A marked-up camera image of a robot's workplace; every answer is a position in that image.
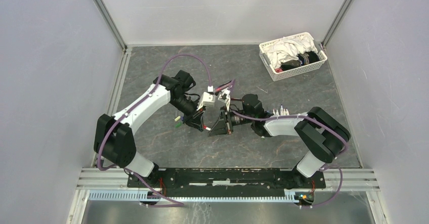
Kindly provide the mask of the black cap marker pen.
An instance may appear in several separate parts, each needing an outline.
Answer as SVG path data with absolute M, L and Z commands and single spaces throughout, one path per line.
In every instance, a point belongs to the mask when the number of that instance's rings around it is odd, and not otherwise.
M 219 87 L 216 88 L 215 92 L 220 92 L 220 91 L 222 91 L 224 89 L 228 89 L 230 87 L 230 85 L 231 85 L 230 83 L 221 85 L 221 86 L 219 86 Z

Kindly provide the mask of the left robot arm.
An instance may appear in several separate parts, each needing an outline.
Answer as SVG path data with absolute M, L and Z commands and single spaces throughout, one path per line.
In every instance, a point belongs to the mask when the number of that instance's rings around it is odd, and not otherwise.
M 204 107 L 190 99 L 187 92 L 196 85 L 193 77 L 180 70 L 174 77 L 156 78 L 148 90 L 127 108 L 113 116 L 103 114 L 97 121 L 94 151 L 116 166 L 136 172 L 146 187 L 159 181 L 158 166 L 137 152 L 134 135 L 161 107 L 171 104 L 180 112 L 182 123 L 204 130 Z

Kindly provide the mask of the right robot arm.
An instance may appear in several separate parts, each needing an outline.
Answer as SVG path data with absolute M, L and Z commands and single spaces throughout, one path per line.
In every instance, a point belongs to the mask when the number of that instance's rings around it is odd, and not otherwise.
M 313 175 L 326 164 L 332 163 L 347 149 L 351 133 L 320 107 L 296 115 L 279 115 L 263 108 L 256 94 L 246 94 L 241 99 L 242 109 L 221 108 L 218 120 L 208 135 L 230 135 L 237 125 L 250 124 L 260 137 L 300 137 L 308 152 L 294 167 L 293 183 L 304 188 L 313 180 Z

